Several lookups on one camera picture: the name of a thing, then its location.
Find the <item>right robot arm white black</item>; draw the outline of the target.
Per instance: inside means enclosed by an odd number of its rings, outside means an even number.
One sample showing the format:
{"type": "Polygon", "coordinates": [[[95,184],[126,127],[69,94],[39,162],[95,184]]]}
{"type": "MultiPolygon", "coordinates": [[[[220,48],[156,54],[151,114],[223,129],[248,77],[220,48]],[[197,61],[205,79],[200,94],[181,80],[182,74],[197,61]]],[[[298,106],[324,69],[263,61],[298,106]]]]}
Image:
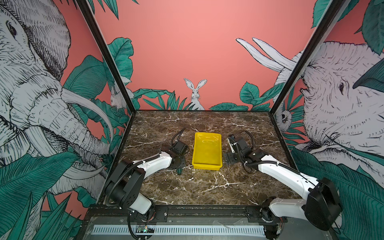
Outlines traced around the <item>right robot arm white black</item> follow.
{"type": "Polygon", "coordinates": [[[262,149],[249,146],[242,137],[228,137],[231,151],[226,159],[251,170],[269,175],[300,196],[298,200],[272,198],[264,209],[274,217],[303,219],[322,231],[336,227],[343,207],[335,184],[327,179],[301,173],[283,164],[262,149]]]}

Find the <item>yellow plastic bin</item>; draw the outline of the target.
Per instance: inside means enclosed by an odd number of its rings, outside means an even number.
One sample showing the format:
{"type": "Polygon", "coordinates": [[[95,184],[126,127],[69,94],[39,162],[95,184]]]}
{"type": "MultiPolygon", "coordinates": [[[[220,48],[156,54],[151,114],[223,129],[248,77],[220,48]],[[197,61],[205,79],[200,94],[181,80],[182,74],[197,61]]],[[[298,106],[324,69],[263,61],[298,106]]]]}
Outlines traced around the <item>yellow plastic bin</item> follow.
{"type": "Polygon", "coordinates": [[[219,171],[223,166],[222,135],[195,133],[192,165],[194,169],[219,171]]]}

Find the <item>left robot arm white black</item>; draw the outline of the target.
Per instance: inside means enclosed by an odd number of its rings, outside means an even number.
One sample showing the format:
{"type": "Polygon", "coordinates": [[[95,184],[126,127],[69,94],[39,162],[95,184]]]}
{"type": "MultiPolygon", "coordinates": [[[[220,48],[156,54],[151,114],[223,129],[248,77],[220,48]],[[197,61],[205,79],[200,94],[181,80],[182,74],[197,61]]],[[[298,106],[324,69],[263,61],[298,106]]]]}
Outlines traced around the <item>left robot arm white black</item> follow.
{"type": "Polygon", "coordinates": [[[120,162],[103,188],[106,206],[137,212],[144,222],[150,221],[156,215],[155,204],[140,193],[144,180],[164,169],[181,170],[188,151],[187,145],[176,144],[142,160],[120,162]]]}

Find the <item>black mounting rail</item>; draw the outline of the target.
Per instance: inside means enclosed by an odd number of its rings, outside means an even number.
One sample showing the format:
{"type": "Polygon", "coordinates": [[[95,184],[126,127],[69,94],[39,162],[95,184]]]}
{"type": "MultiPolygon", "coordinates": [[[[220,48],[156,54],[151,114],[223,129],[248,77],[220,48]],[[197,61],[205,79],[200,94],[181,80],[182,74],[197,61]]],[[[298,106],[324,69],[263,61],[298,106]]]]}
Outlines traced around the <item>black mounting rail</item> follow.
{"type": "Polygon", "coordinates": [[[287,223],[286,217],[275,217],[265,221],[262,218],[262,207],[259,205],[156,205],[148,214],[137,211],[107,207],[105,205],[92,205],[85,216],[89,221],[94,217],[122,217],[124,220],[130,216],[132,222],[165,223],[171,218],[245,218],[249,223],[271,225],[287,223]]]}

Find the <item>small green circuit board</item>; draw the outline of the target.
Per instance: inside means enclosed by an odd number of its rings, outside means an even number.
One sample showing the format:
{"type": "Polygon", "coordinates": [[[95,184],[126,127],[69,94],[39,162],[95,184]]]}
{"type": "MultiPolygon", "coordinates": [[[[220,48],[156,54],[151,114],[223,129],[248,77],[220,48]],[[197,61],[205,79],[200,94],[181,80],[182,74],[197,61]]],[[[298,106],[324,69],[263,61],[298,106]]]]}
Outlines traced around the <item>small green circuit board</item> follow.
{"type": "Polygon", "coordinates": [[[155,228],[153,226],[138,226],[137,234],[153,234],[155,232],[155,228]]]}

